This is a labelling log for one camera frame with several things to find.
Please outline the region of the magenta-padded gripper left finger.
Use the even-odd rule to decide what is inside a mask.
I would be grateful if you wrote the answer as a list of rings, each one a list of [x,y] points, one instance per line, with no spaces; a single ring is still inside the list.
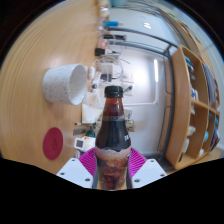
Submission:
[[[98,173],[95,149],[88,150],[79,158],[70,158],[57,176],[83,188],[96,189]]]

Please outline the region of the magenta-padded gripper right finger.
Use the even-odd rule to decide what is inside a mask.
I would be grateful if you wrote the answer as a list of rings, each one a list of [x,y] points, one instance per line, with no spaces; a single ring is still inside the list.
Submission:
[[[128,188],[141,188],[166,176],[155,159],[146,159],[132,148],[128,159]]]

